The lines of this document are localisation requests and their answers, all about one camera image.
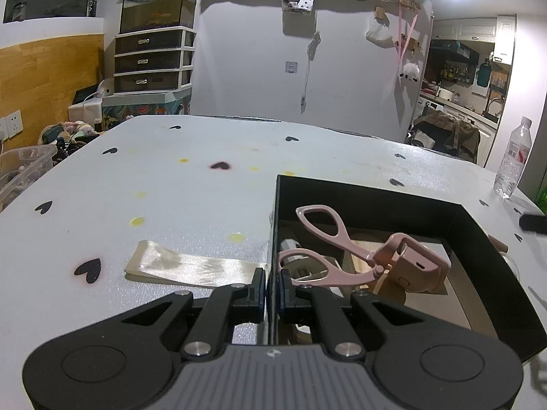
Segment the bottle cap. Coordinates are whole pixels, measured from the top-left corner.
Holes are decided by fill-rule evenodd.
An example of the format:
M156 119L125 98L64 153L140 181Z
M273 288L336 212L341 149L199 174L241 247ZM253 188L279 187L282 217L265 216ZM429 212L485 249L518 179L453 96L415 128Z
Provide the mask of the bottle cap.
M532 126L532 121L528 117L523 117L520 123L526 126L528 129L530 129L530 126Z

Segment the white table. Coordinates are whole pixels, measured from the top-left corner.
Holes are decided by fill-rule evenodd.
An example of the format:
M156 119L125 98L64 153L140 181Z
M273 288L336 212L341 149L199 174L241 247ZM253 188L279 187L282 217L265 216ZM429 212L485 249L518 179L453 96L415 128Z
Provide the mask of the white table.
M170 129L175 125L181 127ZM117 152L103 154L112 148ZM219 161L230 169L209 168ZM21 368L41 343L180 289L125 278L140 240L186 254L267 261L276 176L285 172L463 204L509 245L524 290L547 324L547 309L529 290L547 300L547 240L522 233L514 210L537 208L521 192L509 201L498 197L494 173L420 148L302 124L143 116L89 143L0 214L0 406L32 408ZM35 211L48 201L47 213ZM135 217L143 224L131 226ZM233 233L244 240L233 242ZM95 283L73 275L96 257L102 271ZM542 359L525 367L514 408L547 408Z

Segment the power socket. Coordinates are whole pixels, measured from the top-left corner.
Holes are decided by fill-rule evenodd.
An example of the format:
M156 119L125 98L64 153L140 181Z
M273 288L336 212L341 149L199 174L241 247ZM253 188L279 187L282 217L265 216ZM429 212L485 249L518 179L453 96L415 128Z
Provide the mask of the power socket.
M7 140L8 138L8 125L5 122L5 118L0 117L0 140Z
M23 120L21 120L21 111L15 111L13 114L5 117L5 122L8 127L9 138L23 130Z

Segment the faucet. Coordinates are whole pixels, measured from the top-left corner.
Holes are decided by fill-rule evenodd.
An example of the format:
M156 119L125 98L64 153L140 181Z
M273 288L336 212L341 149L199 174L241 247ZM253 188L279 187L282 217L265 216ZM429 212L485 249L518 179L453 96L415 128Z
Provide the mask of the faucet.
M503 101L503 100L501 100L500 97L496 97L496 98L493 98L492 100L490 100L490 103L488 103L488 105L486 106L485 114L489 114L489 113L490 113L490 106L491 106L492 103L494 103L496 100Z

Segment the pink eyelash curler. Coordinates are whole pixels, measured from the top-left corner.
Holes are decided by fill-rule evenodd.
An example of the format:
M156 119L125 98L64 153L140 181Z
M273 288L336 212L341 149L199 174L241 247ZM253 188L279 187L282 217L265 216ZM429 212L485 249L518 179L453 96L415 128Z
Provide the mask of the pink eyelash curler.
M306 213L322 212L329 214L335 221L336 235L330 235L321 231L306 218ZM312 250L297 248L284 250L278 253L278 267L282 268L282 261L290 256L308 256L324 265L325 277L309 281L298 281L292 279L294 285L317 285L317 286L352 286L364 285L376 281L388 269L388 278L398 283L409 292L422 292L439 290L450 269L450 262L439 257L437 254L426 248L416 239L404 233L392 234L386 243L376 251L367 251L351 241L346 226L340 215L330 206L309 205L296 208L296 216L306 229L325 242L348 251L354 256L365 261L371 271L360 274L346 273L340 268L329 263L323 256Z

